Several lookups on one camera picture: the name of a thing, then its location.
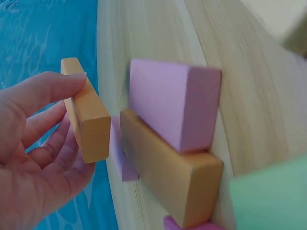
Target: blue fabric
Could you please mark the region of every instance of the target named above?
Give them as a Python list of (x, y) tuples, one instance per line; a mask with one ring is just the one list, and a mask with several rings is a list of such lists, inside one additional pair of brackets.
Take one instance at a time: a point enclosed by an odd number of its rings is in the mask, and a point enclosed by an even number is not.
[[(62, 58), (76, 57), (97, 91), (96, 18), (97, 0), (0, 0), (0, 89), (43, 71), (59, 72)], [(106, 162), (97, 164), (75, 199), (36, 229), (117, 230)]]

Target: green block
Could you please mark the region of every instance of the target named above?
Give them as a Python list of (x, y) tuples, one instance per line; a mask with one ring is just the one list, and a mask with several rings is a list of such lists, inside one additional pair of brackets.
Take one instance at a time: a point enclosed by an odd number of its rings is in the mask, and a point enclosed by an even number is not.
[(237, 230), (307, 230), (307, 155), (230, 182)]

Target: pink block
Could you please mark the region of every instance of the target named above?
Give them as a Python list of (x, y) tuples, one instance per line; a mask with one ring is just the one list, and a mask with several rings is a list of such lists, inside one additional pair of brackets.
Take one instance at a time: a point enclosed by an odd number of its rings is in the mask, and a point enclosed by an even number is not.
[[(176, 224), (176, 222), (173, 220), (173, 218), (171, 218), (171, 216), (164, 217), (163, 223), (164, 223), (164, 230), (183, 230), (181, 227), (179, 227)], [(224, 229), (216, 226), (215, 224), (208, 222), (208, 223), (199, 225), (197, 227), (185, 229), (185, 230), (224, 230)]]
[(130, 68), (130, 108), (178, 152), (209, 149), (220, 70), (139, 59)]
[(137, 181), (139, 173), (120, 146), (119, 116), (111, 118), (110, 152), (121, 181)]

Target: hand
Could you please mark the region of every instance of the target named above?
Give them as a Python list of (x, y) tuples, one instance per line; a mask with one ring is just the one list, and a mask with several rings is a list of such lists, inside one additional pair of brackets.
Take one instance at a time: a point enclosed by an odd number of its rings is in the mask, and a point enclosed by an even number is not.
[[(60, 101), (80, 91), (85, 82), (85, 74), (45, 72), (0, 91), (0, 229), (35, 227), (90, 182), (95, 164), (85, 164), (78, 154)], [(42, 146), (25, 153), (58, 123)]]

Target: block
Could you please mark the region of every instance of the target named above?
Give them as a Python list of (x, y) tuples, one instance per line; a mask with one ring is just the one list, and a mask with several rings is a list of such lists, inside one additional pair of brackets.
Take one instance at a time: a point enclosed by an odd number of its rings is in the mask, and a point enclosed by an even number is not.
[[(83, 72), (78, 59), (62, 59), (61, 74)], [(90, 81), (87, 79), (84, 88), (64, 103), (84, 162), (106, 159), (109, 156), (111, 118)]]
[(182, 228), (210, 219), (223, 163), (204, 151), (178, 154), (133, 111), (120, 113), (121, 144), (161, 205)]
[(237, 230), (307, 229), (307, 155), (230, 182)]
[(307, 55), (306, 0), (242, 0), (282, 46)]
[(132, 60), (130, 108), (179, 153), (213, 140), (221, 73), (184, 63)]
[(120, 146), (119, 116), (111, 118), (110, 152), (121, 181), (137, 181), (139, 173)]
[[(171, 216), (164, 217), (163, 224), (164, 224), (164, 230), (182, 230), (182, 228), (176, 224), (176, 222)], [(224, 229), (216, 226), (213, 223), (207, 222), (199, 226), (196, 226), (194, 228), (189, 228), (186, 230), (224, 230)]]

